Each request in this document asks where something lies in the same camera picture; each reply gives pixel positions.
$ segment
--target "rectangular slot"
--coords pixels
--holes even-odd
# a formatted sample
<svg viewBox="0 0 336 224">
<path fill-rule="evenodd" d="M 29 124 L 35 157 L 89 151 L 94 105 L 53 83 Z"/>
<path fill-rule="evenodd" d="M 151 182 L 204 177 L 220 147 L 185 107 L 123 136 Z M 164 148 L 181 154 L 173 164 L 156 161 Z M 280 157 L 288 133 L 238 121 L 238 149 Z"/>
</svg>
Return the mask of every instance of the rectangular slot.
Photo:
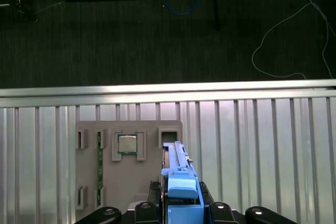
<svg viewBox="0 0 336 224">
<path fill-rule="evenodd" d="M 80 187 L 79 190 L 77 190 L 77 206 L 80 206 L 81 203 L 81 190 L 82 187 Z"/>
<path fill-rule="evenodd" d="M 101 133 L 100 131 L 97 132 L 97 144 L 98 144 L 98 148 L 101 148 Z"/>
<path fill-rule="evenodd" d="M 162 132 L 161 139 L 162 143 L 174 143 L 177 141 L 177 132 Z"/>
<path fill-rule="evenodd" d="M 80 131 L 78 132 L 77 148 L 78 148 L 78 149 L 81 149 L 81 148 L 82 148 L 82 133 L 81 133 Z"/>
<path fill-rule="evenodd" d="M 101 187 L 101 189 L 97 189 L 94 191 L 94 203 L 95 203 L 95 208 L 100 208 L 105 206 L 105 187 Z"/>
<path fill-rule="evenodd" d="M 76 210 L 84 210 L 87 205 L 88 188 L 79 186 L 76 191 Z"/>
</svg>

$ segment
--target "green circuit board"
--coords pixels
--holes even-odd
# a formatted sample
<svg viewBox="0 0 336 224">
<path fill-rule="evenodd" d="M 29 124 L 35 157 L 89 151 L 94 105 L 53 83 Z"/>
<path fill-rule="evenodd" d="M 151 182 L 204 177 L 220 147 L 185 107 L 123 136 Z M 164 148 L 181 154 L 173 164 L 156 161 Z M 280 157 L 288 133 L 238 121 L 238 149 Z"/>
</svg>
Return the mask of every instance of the green circuit board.
<svg viewBox="0 0 336 224">
<path fill-rule="evenodd" d="M 101 148 L 101 132 L 97 133 L 97 206 L 101 204 L 101 188 L 103 187 L 103 149 Z"/>
</svg>

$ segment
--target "gray slot holder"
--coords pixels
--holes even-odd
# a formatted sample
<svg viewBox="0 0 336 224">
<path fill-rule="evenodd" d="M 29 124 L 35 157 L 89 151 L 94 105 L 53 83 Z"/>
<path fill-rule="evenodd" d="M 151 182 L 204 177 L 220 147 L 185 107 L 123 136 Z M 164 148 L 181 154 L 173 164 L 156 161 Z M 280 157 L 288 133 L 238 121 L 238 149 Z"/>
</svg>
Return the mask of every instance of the gray slot holder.
<svg viewBox="0 0 336 224">
<path fill-rule="evenodd" d="M 103 152 L 103 187 L 98 206 L 98 132 Z M 146 201 L 150 181 L 160 181 L 162 133 L 182 139 L 180 121 L 80 121 L 76 123 L 76 221 L 95 209 L 112 206 L 126 212 Z M 136 135 L 136 152 L 118 152 L 118 135 Z"/>
</svg>

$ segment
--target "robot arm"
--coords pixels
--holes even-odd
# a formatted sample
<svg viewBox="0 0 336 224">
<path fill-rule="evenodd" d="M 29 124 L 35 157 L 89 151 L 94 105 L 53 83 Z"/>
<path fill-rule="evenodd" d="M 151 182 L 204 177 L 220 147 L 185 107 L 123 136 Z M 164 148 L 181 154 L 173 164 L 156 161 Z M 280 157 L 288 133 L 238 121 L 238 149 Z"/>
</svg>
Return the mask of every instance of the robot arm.
<svg viewBox="0 0 336 224">
<path fill-rule="evenodd" d="M 148 200 L 122 215 L 102 207 L 76 224 L 295 224 L 264 207 L 251 207 L 245 215 L 224 202 L 215 202 L 204 182 L 198 181 L 184 145 L 163 144 L 161 181 L 151 182 Z"/>
</svg>

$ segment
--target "vertical metal slat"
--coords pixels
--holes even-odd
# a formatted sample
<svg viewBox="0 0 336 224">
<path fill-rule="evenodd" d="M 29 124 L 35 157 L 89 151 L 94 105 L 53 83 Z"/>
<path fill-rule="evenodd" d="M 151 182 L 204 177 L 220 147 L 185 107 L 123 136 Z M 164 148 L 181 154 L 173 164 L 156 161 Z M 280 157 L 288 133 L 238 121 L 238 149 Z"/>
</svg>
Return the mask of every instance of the vertical metal slat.
<svg viewBox="0 0 336 224">
<path fill-rule="evenodd" d="M 140 120 L 156 120 L 156 111 L 155 103 L 141 103 Z"/>
<path fill-rule="evenodd" d="M 240 174 L 236 157 L 237 134 L 235 121 L 235 106 L 233 101 L 219 102 L 219 122 L 221 139 L 222 195 L 225 203 L 242 211 L 240 203 Z"/>
<path fill-rule="evenodd" d="M 19 131 L 19 222 L 36 221 L 35 108 L 20 108 Z"/>
<path fill-rule="evenodd" d="M 181 102 L 179 103 L 180 118 L 183 127 L 183 144 L 186 146 L 189 155 L 191 155 L 191 144 L 190 144 L 190 110 L 189 103 Z"/>
<path fill-rule="evenodd" d="M 336 221 L 336 98 L 327 98 L 329 152 L 330 152 L 330 174 L 333 216 Z"/>
<path fill-rule="evenodd" d="M 215 102 L 200 102 L 199 107 L 203 181 L 214 200 L 219 200 Z"/>
<path fill-rule="evenodd" d="M 115 107 L 116 105 L 101 105 L 100 106 L 100 120 L 115 121 Z"/>
<path fill-rule="evenodd" d="M 331 164 L 327 101 L 325 98 L 312 99 L 314 147 L 316 157 L 317 196 L 320 223 L 335 223 L 331 185 Z"/>
<path fill-rule="evenodd" d="M 176 120 L 175 102 L 160 103 L 160 119 L 161 120 Z"/>
<path fill-rule="evenodd" d="M 70 198 L 68 198 L 69 191 L 69 138 L 68 138 L 68 108 L 60 107 L 58 115 L 59 128 L 59 218 L 61 223 L 69 222 L 70 215 Z"/>
<path fill-rule="evenodd" d="M 7 223 L 7 109 L 0 109 L 0 220 Z"/>
<path fill-rule="evenodd" d="M 40 223 L 51 221 L 57 223 L 57 138 L 56 138 L 56 109 L 45 107 L 36 109 L 39 131 L 39 152 L 37 179 L 39 180 Z"/>
<path fill-rule="evenodd" d="M 260 175 L 261 175 L 261 204 L 277 211 L 273 115 L 271 100 L 257 101 Z"/>
<path fill-rule="evenodd" d="M 68 107 L 68 148 L 69 148 L 69 187 L 68 187 L 68 199 L 69 199 L 69 223 L 76 222 L 75 215 L 75 190 L 76 190 L 76 153 L 75 153 L 75 127 L 76 122 L 80 120 L 80 109 L 79 106 L 69 106 Z"/>
<path fill-rule="evenodd" d="M 40 122 L 39 122 L 39 108 L 35 108 L 35 191 L 36 191 L 36 224 L 40 223 L 41 215 L 41 186 L 40 186 Z"/>
<path fill-rule="evenodd" d="M 292 144 L 292 125 L 289 99 L 275 101 L 276 135 L 279 162 L 279 195 L 281 214 L 296 221 L 295 179 Z"/>
</svg>

